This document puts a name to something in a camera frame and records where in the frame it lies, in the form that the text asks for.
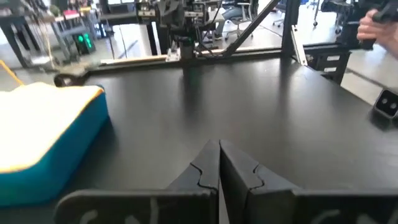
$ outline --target cable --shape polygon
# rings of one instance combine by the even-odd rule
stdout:
[[[106,20],[106,27],[107,28],[109,27],[109,21],[108,20]],[[107,30],[105,28],[104,28],[104,30],[106,32],[106,35],[108,36],[109,43],[111,44],[112,58],[114,60],[114,50],[113,50],[112,38],[111,38],[111,36],[109,34],[110,32],[107,32]]]
[[[5,69],[5,71],[10,75],[19,85],[25,85],[16,74],[4,63],[3,60],[0,60],[0,65]]]
[[[124,47],[124,55],[125,55],[126,58],[127,58],[126,44],[124,43],[124,38],[123,38],[123,33],[122,33],[121,25],[119,25],[119,31],[120,31],[120,35],[122,36],[122,42],[123,42],[123,47]]]

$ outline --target desk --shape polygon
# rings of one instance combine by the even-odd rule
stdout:
[[[371,106],[291,59],[97,76],[107,124],[70,181],[76,189],[156,189],[209,139],[228,139],[307,189],[396,188],[398,131]],[[2,224],[51,223],[54,203],[0,210]]]

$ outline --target yellow foam layer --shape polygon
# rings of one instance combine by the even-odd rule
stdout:
[[[102,92],[98,86],[57,88],[44,83],[0,91],[0,174],[38,163]]]

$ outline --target table surface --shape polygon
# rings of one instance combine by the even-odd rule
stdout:
[[[93,77],[110,122],[66,192],[158,189],[209,139],[227,139],[306,189],[398,186],[397,131],[371,105],[291,59],[143,70]],[[51,223],[55,202],[0,210],[8,223]]]

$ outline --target person's hand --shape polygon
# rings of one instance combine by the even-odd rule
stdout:
[[[385,46],[394,40],[397,23],[380,24],[373,22],[372,17],[375,13],[377,13],[377,10],[372,9],[359,21],[357,38],[358,40],[376,39],[379,44]]]

